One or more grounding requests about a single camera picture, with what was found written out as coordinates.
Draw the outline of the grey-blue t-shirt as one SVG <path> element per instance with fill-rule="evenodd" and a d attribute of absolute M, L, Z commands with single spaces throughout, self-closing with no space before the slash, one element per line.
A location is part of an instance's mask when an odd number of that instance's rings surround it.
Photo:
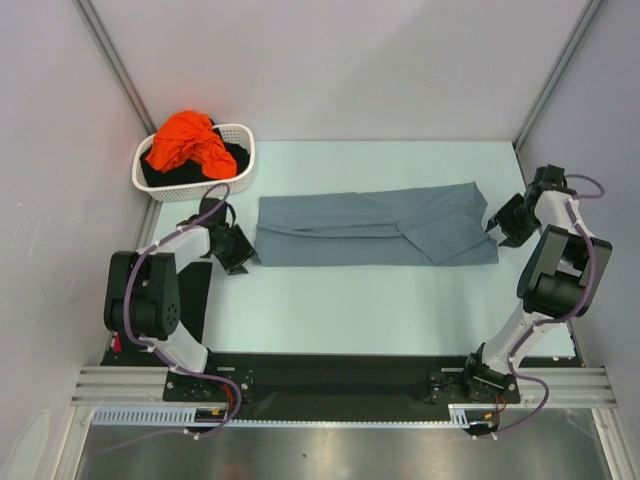
<path fill-rule="evenodd" d="M 259 201 L 255 247 L 269 267 L 467 267 L 498 263 L 476 183 Z"/>

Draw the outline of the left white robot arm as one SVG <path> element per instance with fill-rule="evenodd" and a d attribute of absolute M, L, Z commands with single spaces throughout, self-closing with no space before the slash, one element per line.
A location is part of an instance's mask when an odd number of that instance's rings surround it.
<path fill-rule="evenodd" d="M 219 392 L 221 376 L 207 366 L 209 349 L 182 321 L 179 274 L 211 257 L 234 276 L 248 272 L 246 263 L 257 252 L 231 204 L 205 198 L 197 214 L 162 239 L 112 255 L 104 305 L 108 330 L 155 354 L 173 371 L 188 374 L 187 389 L 202 400 Z"/>

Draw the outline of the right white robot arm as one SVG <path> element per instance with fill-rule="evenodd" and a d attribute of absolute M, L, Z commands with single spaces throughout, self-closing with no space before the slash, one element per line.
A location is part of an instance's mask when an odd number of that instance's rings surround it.
<path fill-rule="evenodd" d="M 525 192 L 488 222 L 489 231 L 503 234 L 503 247 L 520 247 L 535 232 L 540 238 L 516 287 L 518 306 L 466 361 L 460 384 L 473 401 L 515 390 L 516 369 L 530 350 L 552 329 L 584 315 L 593 301 L 612 245 L 588 229 L 579 211 L 583 196 L 568 179 L 561 167 L 538 168 Z"/>

